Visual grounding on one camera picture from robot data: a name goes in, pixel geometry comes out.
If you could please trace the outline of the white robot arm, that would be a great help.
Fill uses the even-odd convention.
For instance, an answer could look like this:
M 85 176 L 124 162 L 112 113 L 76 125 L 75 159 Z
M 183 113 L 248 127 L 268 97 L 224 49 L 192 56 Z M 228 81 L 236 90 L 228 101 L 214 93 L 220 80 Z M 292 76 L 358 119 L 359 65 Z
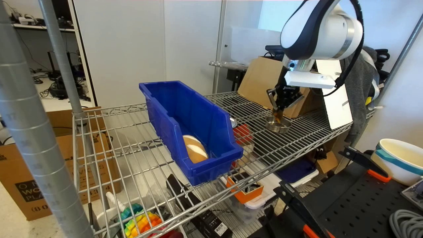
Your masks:
M 348 0 L 354 11 L 350 17 L 339 0 L 302 0 L 284 23 L 278 35 L 278 47 L 286 64 L 273 89 L 266 90 L 274 110 L 293 103 L 292 96 L 298 88 L 325 90 L 325 97 L 344 85 L 363 47 L 363 16 L 358 0 Z M 315 61 L 351 61 L 337 77 L 311 70 Z

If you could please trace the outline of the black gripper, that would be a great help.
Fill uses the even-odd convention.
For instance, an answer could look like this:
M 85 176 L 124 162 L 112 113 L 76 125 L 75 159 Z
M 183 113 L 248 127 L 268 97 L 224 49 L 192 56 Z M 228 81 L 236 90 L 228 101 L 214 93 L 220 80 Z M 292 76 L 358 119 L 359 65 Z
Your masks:
M 288 86 L 285 80 L 280 77 L 272 89 L 266 89 L 265 94 L 273 110 L 285 110 L 296 103 L 302 94 L 297 86 Z

